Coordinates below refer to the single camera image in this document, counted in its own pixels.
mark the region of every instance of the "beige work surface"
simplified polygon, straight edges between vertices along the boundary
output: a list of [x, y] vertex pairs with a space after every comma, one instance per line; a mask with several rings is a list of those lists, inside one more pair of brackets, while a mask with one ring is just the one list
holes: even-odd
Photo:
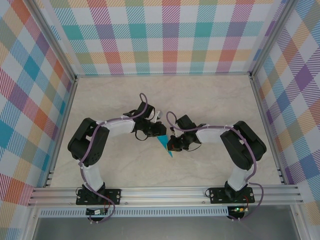
[[[187, 114], [196, 125], [245, 121], [267, 146], [251, 182], [280, 184], [248, 76], [195, 75], [80, 78], [51, 187], [80, 187], [83, 183], [79, 166], [67, 150], [82, 120], [108, 120], [137, 109], [141, 92], [150, 105], [163, 112], [167, 135], [171, 134], [167, 111], [178, 118]], [[234, 167], [222, 143], [172, 154], [156, 137], [138, 141], [130, 133], [109, 138], [98, 164], [107, 187], [218, 186], [224, 185]]]

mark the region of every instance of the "white ventilated strip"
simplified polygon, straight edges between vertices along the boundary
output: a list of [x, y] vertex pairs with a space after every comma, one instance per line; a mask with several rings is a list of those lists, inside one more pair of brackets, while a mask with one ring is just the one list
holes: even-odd
[[[228, 216], [226, 206], [207, 207], [117, 207], [112, 217], [208, 217]], [[40, 218], [88, 217], [85, 208], [42, 208]]]

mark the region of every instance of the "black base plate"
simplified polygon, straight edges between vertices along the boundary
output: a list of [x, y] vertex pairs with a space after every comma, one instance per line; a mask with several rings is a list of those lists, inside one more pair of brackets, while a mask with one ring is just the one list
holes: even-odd
[[[79, 189], [77, 192], [77, 199], [75, 201], [76, 205], [103, 205], [104, 199], [96, 196], [94, 193], [90, 192], [88, 194], [87, 189]], [[121, 199], [121, 189], [105, 189], [103, 195], [109, 199], [111, 199], [115, 205], [120, 204]]]
[[211, 204], [230, 204], [230, 203], [237, 203], [237, 204], [246, 204], [247, 199], [244, 197], [246, 196], [249, 200], [249, 204], [253, 204], [255, 202], [255, 196], [253, 194], [253, 190], [251, 187], [246, 187], [243, 191], [243, 194], [239, 196], [234, 201], [231, 201], [230, 198], [225, 194], [224, 187], [211, 187], [208, 189], [208, 196], [210, 197]]

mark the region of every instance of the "purple cable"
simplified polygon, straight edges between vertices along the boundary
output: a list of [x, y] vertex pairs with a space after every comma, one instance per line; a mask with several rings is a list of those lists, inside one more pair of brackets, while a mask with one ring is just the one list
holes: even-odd
[[96, 224], [103, 223], [103, 222], [107, 221], [108, 219], [110, 219], [111, 216], [112, 216], [112, 215], [115, 213], [115, 211], [116, 211], [116, 205], [115, 205], [115, 203], [114, 203], [111, 199], [109, 199], [108, 197], [103, 196], [102, 194], [98, 193], [97, 191], [95, 191], [95, 190], [88, 184], [87, 179], [86, 179], [85, 174], [84, 174], [84, 170], [83, 170], [83, 165], [84, 165], [83, 162], [85, 161], [85, 159], [86, 159], [87, 156], [89, 155], [89, 152], [90, 152], [90, 150], [91, 150], [91, 148], [92, 148], [92, 144], [93, 144], [93, 141], [94, 141], [94, 139], [95, 139], [95, 137], [96, 137], [96, 134], [97, 134], [98, 129], [99, 129], [103, 124], [109, 123], [109, 122], [113, 122], [113, 121], [117, 121], [117, 120], [130, 120], [130, 119], [135, 119], [135, 118], [140, 117], [142, 114], [144, 114], [144, 112], [147, 110], [148, 99], [147, 99], [147, 96], [146, 96], [144, 93], [141, 92], [141, 93], [139, 94], [139, 97], [140, 97], [140, 99], [141, 99], [142, 102], [143, 102], [143, 99], [142, 99], [141, 96], [143, 96], [144, 99], [145, 99], [145, 106], [144, 106], [144, 109], [142, 110], [142, 112], [140, 112], [139, 114], [137, 114], [137, 115], [135, 115], [135, 116], [131, 116], [131, 117], [117, 117], [117, 118], [112, 118], [112, 119], [109, 119], [109, 120], [107, 120], [107, 121], [103, 121], [103, 122], [101, 122], [100, 124], [98, 124], [98, 125], [96, 126], [96, 128], [95, 128], [94, 131], [93, 131], [93, 134], [92, 134], [92, 137], [91, 137], [91, 141], [90, 141], [90, 143], [89, 143], [89, 146], [88, 146], [88, 148], [87, 148], [87, 150], [86, 150], [83, 158], [82, 158], [82, 159], [79, 161], [79, 163], [78, 163], [78, 165], [80, 166], [81, 177], [82, 177], [82, 179], [83, 179], [86, 187], [87, 187], [91, 192], [93, 192], [94, 194], [98, 195], [99, 197], [107, 200], [109, 203], [111, 203], [111, 204], [113, 205], [112, 213], [111, 213], [109, 216], [104, 217], [104, 218], [103, 218], [102, 220], [100, 220], [100, 221], [93, 221], [93, 220], [91, 219], [91, 215], [89, 216], [89, 219], [91, 220], [91, 222], [94, 222], [94, 223], [96, 223]]
[[[192, 129], [180, 129], [176, 126], [174, 126], [170, 120], [169, 120], [169, 114], [172, 114], [175, 118], [174, 122], [177, 121], [177, 116], [172, 112], [172, 111], [168, 111], [166, 113], [166, 120], [167, 122], [169, 123], [169, 125], [171, 127], [173, 127], [174, 129], [176, 130], [179, 130], [181, 132], [191, 132], [191, 131], [195, 131], [195, 130], [200, 130], [200, 129], [229, 129], [229, 130], [232, 130], [234, 131], [238, 136], [239, 138], [243, 141], [244, 145], [246, 146], [246, 148], [248, 149], [249, 153], [250, 153], [250, 156], [252, 158], [252, 161], [253, 161], [253, 172], [245, 179], [246, 182], [248, 182], [248, 180], [253, 177], [256, 172], [257, 172], [257, 160], [256, 160], [256, 157], [251, 149], [251, 147], [249, 146], [249, 144], [247, 143], [247, 140], [241, 135], [241, 133], [237, 130], [235, 130], [233, 127], [230, 127], [230, 126], [201, 126], [201, 127], [196, 127], [196, 128], [192, 128]], [[251, 185], [256, 185], [256, 186], [259, 186], [261, 188], [261, 199], [259, 201], [259, 203], [257, 204], [256, 208], [253, 210], [252, 213], [250, 213], [249, 215], [243, 217], [242, 219], [246, 219], [248, 218], [249, 216], [251, 216], [261, 205], [262, 203], [262, 200], [264, 199], [264, 188], [262, 187], [262, 185], [260, 185], [259, 183], [254, 183], [254, 182], [248, 182], [249, 184]]]

